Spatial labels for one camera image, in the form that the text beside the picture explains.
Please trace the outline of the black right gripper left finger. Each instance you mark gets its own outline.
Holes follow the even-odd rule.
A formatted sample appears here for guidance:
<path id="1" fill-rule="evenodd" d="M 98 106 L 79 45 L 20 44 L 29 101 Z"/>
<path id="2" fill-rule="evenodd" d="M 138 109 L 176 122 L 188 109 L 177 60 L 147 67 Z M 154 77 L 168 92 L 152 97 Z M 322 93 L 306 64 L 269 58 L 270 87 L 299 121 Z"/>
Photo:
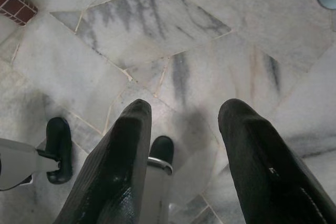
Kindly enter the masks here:
<path id="1" fill-rule="evenodd" d="M 56 223 L 138 223 L 152 110 L 130 103 L 86 158 Z"/>

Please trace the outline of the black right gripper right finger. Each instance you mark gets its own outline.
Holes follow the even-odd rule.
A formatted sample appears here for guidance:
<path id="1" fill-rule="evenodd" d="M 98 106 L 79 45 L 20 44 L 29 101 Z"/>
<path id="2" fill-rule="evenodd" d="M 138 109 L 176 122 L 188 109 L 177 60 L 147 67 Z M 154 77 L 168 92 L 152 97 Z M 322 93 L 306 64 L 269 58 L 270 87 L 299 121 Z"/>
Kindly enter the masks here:
<path id="1" fill-rule="evenodd" d="M 246 223 L 335 223 L 335 204 L 268 120 L 229 99 L 218 126 Z"/>

